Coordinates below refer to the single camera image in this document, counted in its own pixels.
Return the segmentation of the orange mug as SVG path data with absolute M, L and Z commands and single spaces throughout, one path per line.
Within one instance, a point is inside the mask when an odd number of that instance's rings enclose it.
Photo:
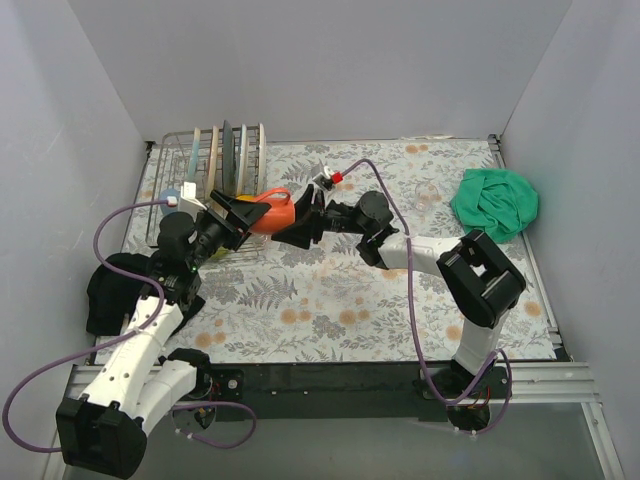
M 270 209 L 251 227 L 255 234 L 272 235 L 295 222 L 295 202 L 291 192 L 277 187 L 254 196 L 251 202 L 267 204 Z

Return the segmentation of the light blue beige plate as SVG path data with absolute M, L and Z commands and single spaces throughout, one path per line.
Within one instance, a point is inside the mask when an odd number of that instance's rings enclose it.
M 201 141 L 201 129 L 195 128 L 193 131 L 193 141 L 191 147 L 190 159 L 187 167 L 187 182 L 194 182 L 198 161 L 199 161 L 199 151 L 200 151 L 200 141 Z

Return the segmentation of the light blue cup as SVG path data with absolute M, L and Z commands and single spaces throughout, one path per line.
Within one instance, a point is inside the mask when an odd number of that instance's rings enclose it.
M 160 192 L 159 199 L 166 200 L 170 204 L 176 204 L 180 198 L 180 191 L 176 188 L 167 188 Z

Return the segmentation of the clear plastic glass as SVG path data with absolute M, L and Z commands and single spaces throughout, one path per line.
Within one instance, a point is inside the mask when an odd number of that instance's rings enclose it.
M 439 190 L 431 182 L 421 182 L 414 191 L 414 208 L 420 212 L 427 212 L 441 199 Z

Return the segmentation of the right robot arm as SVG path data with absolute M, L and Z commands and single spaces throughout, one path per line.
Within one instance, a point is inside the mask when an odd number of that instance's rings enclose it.
M 326 202 L 308 186 L 295 204 L 295 218 L 272 239 L 301 249 L 326 232 L 358 234 L 356 249 L 372 267 L 404 269 L 444 280 L 464 316 L 462 336 L 448 372 L 424 376 L 434 397 L 453 404 L 475 397 L 489 384 L 497 341 L 507 315 L 526 288 L 524 276 L 485 233 L 434 238 L 399 231 L 387 197 L 368 191 L 355 205 Z

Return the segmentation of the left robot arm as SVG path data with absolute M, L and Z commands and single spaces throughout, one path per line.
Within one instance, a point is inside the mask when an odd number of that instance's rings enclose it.
M 203 352 L 175 351 L 156 375 L 150 373 L 198 298 L 201 265 L 221 248 L 238 249 L 270 208 L 219 193 L 212 197 L 224 215 L 203 205 L 191 214 L 184 211 L 183 199 L 166 199 L 175 210 L 160 221 L 157 250 L 123 341 L 84 391 L 64 398 L 56 411 L 66 464 L 128 479 L 143 460 L 150 433 L 172 410 L 190 407 L 211 414 L 232 407 L 256 417 L 246 405 L 214 398 L 212 365 Z

